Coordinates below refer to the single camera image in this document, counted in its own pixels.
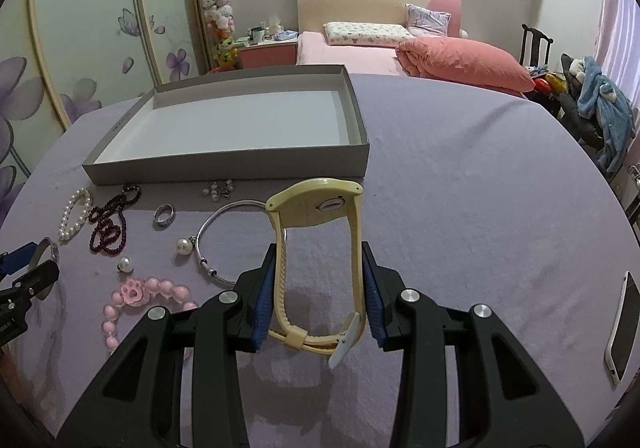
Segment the cup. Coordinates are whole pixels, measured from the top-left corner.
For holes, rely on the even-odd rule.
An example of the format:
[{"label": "cup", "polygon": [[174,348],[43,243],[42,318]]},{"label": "cup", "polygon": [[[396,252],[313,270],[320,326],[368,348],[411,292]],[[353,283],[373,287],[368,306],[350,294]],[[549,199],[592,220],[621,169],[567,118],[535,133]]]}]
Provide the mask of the cup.
[{"label": "cup", "polygon": [[253,37],[255,44],[262,43],[264,41],[264,29],[261,27],[252,29],[251,36]]}]

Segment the smartphone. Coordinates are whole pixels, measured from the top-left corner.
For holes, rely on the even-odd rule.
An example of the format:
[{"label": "smartphone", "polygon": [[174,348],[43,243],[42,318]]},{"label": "smartphone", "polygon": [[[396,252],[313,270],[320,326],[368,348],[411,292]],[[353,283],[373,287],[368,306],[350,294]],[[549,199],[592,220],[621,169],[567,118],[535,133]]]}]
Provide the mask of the smartphone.
[{"label": "smartphone", "polygon": [[613,331],[604,353],[609,375],[614,384],[620,384],[626,364],[636,339],[640,319],[640,291],[630,272],[626,272],[622,283],[622,295],[618,304]]}]

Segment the pink bead bracelet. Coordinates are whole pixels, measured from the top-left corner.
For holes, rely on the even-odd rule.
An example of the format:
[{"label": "pink bead bracelet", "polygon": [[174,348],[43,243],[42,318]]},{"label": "pink bead bracelet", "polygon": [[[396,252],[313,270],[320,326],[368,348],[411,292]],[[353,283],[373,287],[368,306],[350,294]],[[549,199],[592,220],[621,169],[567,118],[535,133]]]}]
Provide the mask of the pink bead bracelet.
[{"label": "pink bead bracelet", "polygon": [[120,317],[120,309],[127,305],[131,307],[146,305],[152,297],[158,294],[165,299],[175,300],[182,311],[198,307],[198,304],[191,301],[189,289],[184,285],[175,285],[171,280],[158,280],[153,276],[146,280],[128,276],[124,283],[120,285],[120,290],[111,293],[111,303],[105,305],[102,309],[102,314],[105,318],[104,322],[102,322],[102,332],[106,336],[104,342],[110,354],[120,344],[116,328],[118,317]]}]

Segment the nightstand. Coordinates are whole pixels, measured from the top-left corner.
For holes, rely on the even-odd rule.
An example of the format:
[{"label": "nightstand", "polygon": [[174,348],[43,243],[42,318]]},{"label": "nightstand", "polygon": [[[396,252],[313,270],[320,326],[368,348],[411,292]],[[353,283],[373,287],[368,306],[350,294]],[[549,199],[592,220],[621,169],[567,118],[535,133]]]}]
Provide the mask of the nightstand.
[{"label": "nightstand", "polygon": [[265,40],[257,45],[240,47],[242,68],[256,66],[295,65],[298,53],[298,39],[284,42]]}]

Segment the sliding wardrobe door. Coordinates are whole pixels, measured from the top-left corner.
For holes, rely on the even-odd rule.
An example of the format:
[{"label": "sliding wardrobe door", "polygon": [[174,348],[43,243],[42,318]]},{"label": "sliding wardrobe door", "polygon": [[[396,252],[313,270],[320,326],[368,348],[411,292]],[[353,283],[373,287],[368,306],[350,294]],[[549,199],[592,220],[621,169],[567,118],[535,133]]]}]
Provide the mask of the sliding wardrobe door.
[{"label": "sliding wardrobe door", "polygon": [[194,0],[142,0],[142,3],[161,81],[174,82],[206,73]]},{"label": "sliding wardrobe door", "polygon": [[34,0],[52,88],[69,120],[154,84],[134,0]]},{"label": "sliding wardrobe door", "polygon": [[34,51],[28,0],[6,0],[0,8],[0,225],[62,132]]}]

